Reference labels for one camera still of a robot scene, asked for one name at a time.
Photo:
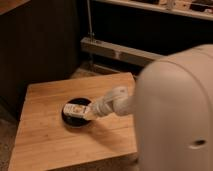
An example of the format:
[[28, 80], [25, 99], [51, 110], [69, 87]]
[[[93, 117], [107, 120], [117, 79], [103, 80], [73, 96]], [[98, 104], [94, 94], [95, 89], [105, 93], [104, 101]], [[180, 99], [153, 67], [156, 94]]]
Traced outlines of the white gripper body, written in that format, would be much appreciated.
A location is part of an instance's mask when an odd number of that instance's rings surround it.
[[101, 97], [92, 102], [89, 107], [92, 118], [105, 117], [113, 112], [113, 100], [111, 98]]

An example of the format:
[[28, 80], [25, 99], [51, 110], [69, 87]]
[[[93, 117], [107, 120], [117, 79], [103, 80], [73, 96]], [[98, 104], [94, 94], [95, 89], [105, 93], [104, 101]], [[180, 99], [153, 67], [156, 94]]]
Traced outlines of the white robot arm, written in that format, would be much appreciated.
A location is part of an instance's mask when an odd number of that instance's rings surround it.
[[139, 171], [213, 171], [213, 44], [152, 62], [133, 95], [114, 89], [92, 111], [133, 115]]

